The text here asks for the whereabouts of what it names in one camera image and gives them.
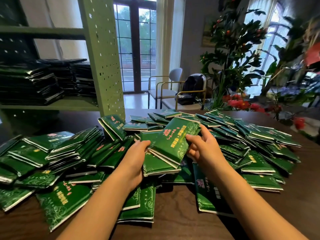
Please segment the chair backrest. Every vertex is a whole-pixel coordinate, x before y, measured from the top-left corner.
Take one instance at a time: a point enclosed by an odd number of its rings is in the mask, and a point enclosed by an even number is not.
[[[202,80],[203,80],[203,88],[202,88],[202,90],[205,90],[205,89],[206,89],[206,87],[207,87],[207,78],[206,78],[205,75],[200,74],[200,73],[195,73],[195,74],[192,74],[192,75],[190,75],[190,76],[201,76],[201,77],[202,77]]]
[[[181,74],[182,74],[182,68],[176,68],[169,73],[169,78],[173,82],[178,82],[180,81]]]

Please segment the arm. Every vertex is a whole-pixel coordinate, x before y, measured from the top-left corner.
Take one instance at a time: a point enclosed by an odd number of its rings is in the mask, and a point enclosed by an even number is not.
[[[141,167],[150,141],[138,141],[127,151],[119,166],[102,183],[83,209],[57,238],[108,239],[122,206],[142,181]]]
[[[226,161],[219,145],[201,125],[200,136],[187,135],[188,151],[228,202],[250,239],[307,239],[279,215]]]

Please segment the perforated shelf post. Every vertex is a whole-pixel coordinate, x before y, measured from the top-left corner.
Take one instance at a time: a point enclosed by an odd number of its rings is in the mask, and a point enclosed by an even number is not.
[[[101,116],[125,119],[113,0],[78,0]]]

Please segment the gray chair seat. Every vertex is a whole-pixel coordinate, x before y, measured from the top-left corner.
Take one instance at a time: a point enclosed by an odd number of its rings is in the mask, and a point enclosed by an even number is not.
[[[148,91],[150,93],[150,95],[156,99],[156,90],[149,90]],[[174,90],[170,90],[170,89],[162,89],[162,98],[163,99],[168,99],[168,98],[174,98],[176,96],[176,91]],[[159,99],[161,97],[161,89],[158,89],[158,97],[157,99]]]
[[[175,109],[176,108],[176,100],[174,98],[166,98],[162,100],[162,103],[168,108],[168,109]],[[181,110],[200,110],[202,107],[201,104],[191,104],[191,105],[180,105],[178,104],[178,109]]]

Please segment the chair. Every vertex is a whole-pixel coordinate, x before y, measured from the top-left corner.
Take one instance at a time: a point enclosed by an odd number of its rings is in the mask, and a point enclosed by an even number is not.
[[[172,90],[173,83],[180,82],[182,74],[182,68],[176,68],[170,71],[169,76],[150,76],[149,77],[149,88],[148,88],[148,109],[150,108],[150,95],[155,99],[155,108],[158,107],[158,99],[160,99],[160,109],[162,108],[162,99],[174,98],[176,96],[176,91]],[[169,82],[158,82],[154,90],[151,89],[151,77],[169,77],[171,81]],[[171,83],[171,89],[162,89],[163,84]],[[158,90],[158,85],[162,84],[161,90]]]
[[[205,106],[205,101],[206,101],[206,86],[207,86],[207,80],[206,76],[203,74],[192,74],[191,76],[202,76],[203,79],[203,89],[200,91],[182,91],[178,92],[177,96],[175,98],[166,98],[162,100],[162,103],[168,108],[168,109],[179,109],[179,110],[200,110],[204,109]],[[191,104],[191,105],[180,105],[178,104],[178,99],[177,97],[180,94],[183,93],[190,93],[190,92],[201,92],[203,93],[203,97],[201,98],[202,102],[201,103],[196,103],[196,104]]]

